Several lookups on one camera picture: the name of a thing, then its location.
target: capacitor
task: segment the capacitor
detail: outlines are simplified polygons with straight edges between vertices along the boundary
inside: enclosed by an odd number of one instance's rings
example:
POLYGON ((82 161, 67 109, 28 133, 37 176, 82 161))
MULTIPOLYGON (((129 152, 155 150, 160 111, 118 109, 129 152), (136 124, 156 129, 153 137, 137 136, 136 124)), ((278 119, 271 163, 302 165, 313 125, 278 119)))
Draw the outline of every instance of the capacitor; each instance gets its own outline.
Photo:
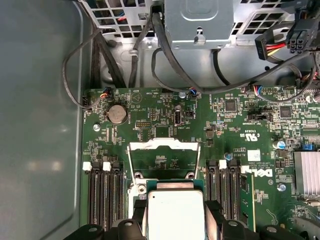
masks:
POLYGON ((178 95, 179 95, 179 98, 181 98, 181 99, 185 99, 187 96, 187 94, 185 92, 179 92, 178 95))
POLYGON ((308 103, 308 104, 312 104, 315 102, 315 99, 314 99, 314 96, 312 95, 308 95, 305 97, 305 101, 308 103))
POLYGON ((229 152, 226 152, 224 155, 223 155, 224 159, 227 160, 227 161, 231 161, 233 158, 234 158, 234 155, 232 153, 229 153, 229 152))
POLYGON ((286 149, 286 143, 284 141, 275 141, 272 146, 274 149, 286 149))

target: white label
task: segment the white label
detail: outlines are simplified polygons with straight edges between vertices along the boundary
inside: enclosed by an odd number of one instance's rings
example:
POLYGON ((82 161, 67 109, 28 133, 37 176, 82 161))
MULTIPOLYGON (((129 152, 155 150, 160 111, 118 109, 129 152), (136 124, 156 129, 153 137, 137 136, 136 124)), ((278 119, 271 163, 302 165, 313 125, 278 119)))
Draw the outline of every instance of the white label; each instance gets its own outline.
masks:
POLYGON ((248 155, 249 162, 260 162, 261 161, 260 150, 248 150, 247 155, 248 155))
POLYGON ((255 133, 246 133, 245 134, 245 139, 248 142, 257 142, 258 141, 258 135, 256 135, 255 133))

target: yellow wire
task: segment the yellow wire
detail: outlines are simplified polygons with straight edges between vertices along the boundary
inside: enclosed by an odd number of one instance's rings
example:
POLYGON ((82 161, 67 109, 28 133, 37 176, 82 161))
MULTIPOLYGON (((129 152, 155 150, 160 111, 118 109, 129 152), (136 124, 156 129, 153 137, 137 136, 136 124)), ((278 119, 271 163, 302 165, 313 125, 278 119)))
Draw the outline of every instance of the yellow wire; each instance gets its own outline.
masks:
POLYGON ((282 47, 270 51, 270 52, 268 53, 268 56, 271 56, 271 55, 275 54, 275 53, 278 52, 281 48, 282 48, 282 47))

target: red wire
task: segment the red wire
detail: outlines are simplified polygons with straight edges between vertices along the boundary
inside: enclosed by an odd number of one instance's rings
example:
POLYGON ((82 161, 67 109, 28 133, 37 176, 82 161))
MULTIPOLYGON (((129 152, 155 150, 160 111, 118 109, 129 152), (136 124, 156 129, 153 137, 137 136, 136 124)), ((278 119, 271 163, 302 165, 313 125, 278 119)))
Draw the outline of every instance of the red wire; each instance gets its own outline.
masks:
POLYGON ((118 21, 126 20, 127 18, 125 16, 118 18, 118 21))
POLYGON ((266 49, 267 50, 280 49, 280 48, 283 48, 285 46, 286 46, 285 43, 280 43, 280 44, 277 44, 277 45, 267 46, 266 49))

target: ram slot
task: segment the ram slot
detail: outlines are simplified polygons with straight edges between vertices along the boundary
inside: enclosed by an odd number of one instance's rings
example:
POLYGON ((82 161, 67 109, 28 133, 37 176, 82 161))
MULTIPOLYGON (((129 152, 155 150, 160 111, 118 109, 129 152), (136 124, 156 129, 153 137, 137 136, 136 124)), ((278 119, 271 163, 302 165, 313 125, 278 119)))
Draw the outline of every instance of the ram slot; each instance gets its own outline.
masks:
POLYGON ((101 201, 100 201, 100 204, 101 204, 101 221, 100 221, 100 224, 102 225, 102 227, 104 228, 105 231, 107 231, 109 229, 109 214, 110 214, 110 211, 109 211, 109 202, 110 202, 110 199, 109 199, 109 187, 108 187, 108 184, 109 184, 109 174, 107 172, 104 172, 101 174, 101 201))
POLYGON ((221 201, 221 192, 220 192, 220 172, 217 166, 207 168, 206 175, 206 198, 207 200, 221 201))
POLYGON ((220 170, 221 179, 221 202, 225 219, 231 219, 230 202, 230 172, 228 169, 220 170))
POLYGON ((124 179, 123 174, 116 170, 113 173, 112 222, 124 218, 124 179))
POLYGON ((100 173, 92 172, 89 181, 89 223, 100 224, 100 173))
POLYGON ((230 217, 239 220, 240 216, 240 173, 238 167, 230 168, 230 217))

